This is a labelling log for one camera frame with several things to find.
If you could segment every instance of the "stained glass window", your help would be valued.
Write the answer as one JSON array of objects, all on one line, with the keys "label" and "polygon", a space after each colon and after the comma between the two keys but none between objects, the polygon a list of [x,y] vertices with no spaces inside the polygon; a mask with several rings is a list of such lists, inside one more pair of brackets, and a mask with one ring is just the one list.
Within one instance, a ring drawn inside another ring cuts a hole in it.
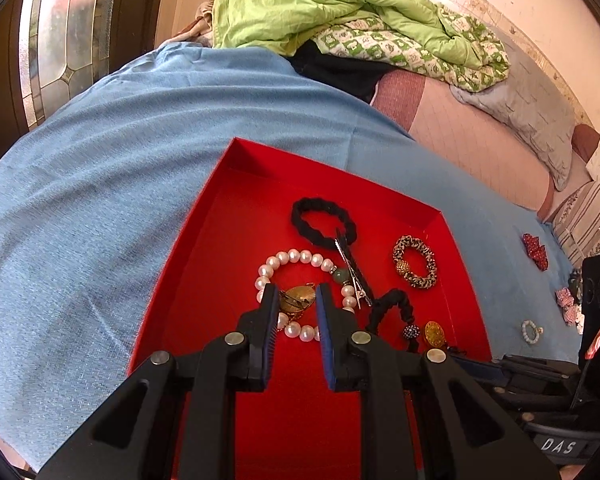
[{"label": "stained glass window", "polygon": [[113,0],[23,0],[18,54],[29,129],[109,73]]}]

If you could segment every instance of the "light blue cloth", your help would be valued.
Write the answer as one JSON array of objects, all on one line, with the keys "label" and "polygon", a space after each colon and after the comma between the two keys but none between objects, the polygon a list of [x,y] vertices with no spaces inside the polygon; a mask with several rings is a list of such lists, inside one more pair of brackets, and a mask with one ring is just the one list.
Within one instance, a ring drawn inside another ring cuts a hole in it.
[{"label": "light blue cloth", "polygon": [[[495,356],[575,360],[550,229],[367,104],[260,48],[177,43],[104,78],[0,161],[0,435],[40,468],[125,377],[191,203],[234,136],[331,164],[443,211]],[[539,235],[540,272],[520,237]],[[520,325],[545,327],[529,347]]]}]

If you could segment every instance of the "gold brooch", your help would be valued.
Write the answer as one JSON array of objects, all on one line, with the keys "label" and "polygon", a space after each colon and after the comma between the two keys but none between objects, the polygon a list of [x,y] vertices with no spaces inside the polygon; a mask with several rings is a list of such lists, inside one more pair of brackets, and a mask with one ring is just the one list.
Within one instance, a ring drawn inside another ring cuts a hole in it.
[{"label": "gold brooch", "polygon": [[424,339],[433,348],[442,348],[446,343],[445,331],[435,321],[429,321],[424,326]]},{"label": "gold brooch", "polygon": [[314,304],[314,301],[313,283],[294,286],[280,292],[280,310],[288,316],[290,322],[300,319],[304,311]]}]

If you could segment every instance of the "metal rivet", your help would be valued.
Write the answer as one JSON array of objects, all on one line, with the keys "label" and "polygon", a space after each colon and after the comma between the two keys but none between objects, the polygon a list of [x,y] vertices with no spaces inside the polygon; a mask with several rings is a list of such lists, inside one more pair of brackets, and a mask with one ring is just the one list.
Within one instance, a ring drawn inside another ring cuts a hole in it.
[{"label": "metal rivet", "polygon": [[427,359],[432,363],[443,363],[446,360],[446,354],[440,348],[432,348],[427,352]]},{"label": "metal rivet", "polygon": [[241,332],[229,332],[224,336],[224,342],[228,345],[239,345],[244,341],[244,335]]},{"label": "metal rivet", "polygon": [[165,352],[164,350],[158,350],[151,354],[151,362],[154,365],[163,365],[170,359],[169,352]]},{"label": "metal rivet", "polygon": [[359,330],[358,332],[351,334],[351,340],[356,345],[366,345],[369,341],[371,341],[371,334],[369,334],[369,332],[362,332],[362,330]]}]

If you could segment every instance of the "green jade bead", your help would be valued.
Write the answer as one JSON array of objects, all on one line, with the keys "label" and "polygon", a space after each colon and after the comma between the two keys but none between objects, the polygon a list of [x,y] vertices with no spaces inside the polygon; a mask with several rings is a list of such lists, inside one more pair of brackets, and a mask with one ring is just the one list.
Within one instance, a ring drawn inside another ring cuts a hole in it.
[{"label": "green jade bead", "polygon": [[333,277],[333,281],[338,285],[344,285],[345,282],[351,279],[349,269],[336,269],[331,276]]}]

